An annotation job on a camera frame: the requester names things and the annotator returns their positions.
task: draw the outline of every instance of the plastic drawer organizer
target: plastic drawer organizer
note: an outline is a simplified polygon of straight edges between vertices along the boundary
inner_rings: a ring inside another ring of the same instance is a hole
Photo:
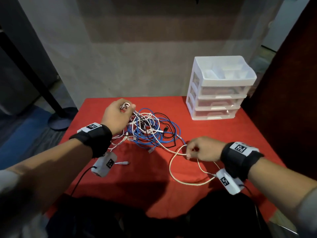
[[[192,119],[234,118],[255,80],[241,56],[195,57],[186,99]]]

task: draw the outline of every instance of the black pole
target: black pole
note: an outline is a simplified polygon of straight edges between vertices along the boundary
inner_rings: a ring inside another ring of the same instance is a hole
[[[33,84],[40,95],[42,95],[47,103],[49,103],[57,115],[60,117],[65,117],[65,111],[4,32],[0,32],[0,47],[11,58],[11,60],[21,70],[26,78]]]
[[[54,109],[55,113],[52,114],[48,120],[48,126],[53,130],[66,130],[78,110],[75,107],[62,108],[49,89],[45,86],[43,81],[33,71],[28,62],[24,59],[15,45],[11,42],[8,36],[0,29],[0,47],[11,58],[26,78],[33,84],[36,90],[42,95],[47,103]]]

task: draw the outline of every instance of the wall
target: wall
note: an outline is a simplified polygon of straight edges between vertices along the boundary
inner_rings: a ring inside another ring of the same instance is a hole
[[[263,46],[277,51],[309,0],[285,0],[277,13]]]
[[[249,61],[282,0],[19,0],[75,104],[186,95],[195,56]]]

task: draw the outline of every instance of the forearm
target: forearm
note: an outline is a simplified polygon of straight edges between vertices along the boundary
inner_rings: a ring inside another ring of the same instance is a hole
[[[251,167],[248,179],[294,223],[300,203],[317,187],[317,181],[265,158]]]
[[[21,175],[20,186],[31,190],[39,208],[45,212],[91,158],[90,147],[71,139],[7,170]]]

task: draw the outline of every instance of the stand base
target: stand base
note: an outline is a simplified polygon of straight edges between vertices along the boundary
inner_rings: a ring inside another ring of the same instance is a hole
[[[55,131],[64,131],[66,130],[70,123],[73,121],[74,117],[78,113],[78,109],[75,107],[68,107],[63,108],[63,110],[66,112],[66,116],[64,118],[61,118],[57,115],[57,113],[53,113],[49,120],[48,120],[48,126]]]

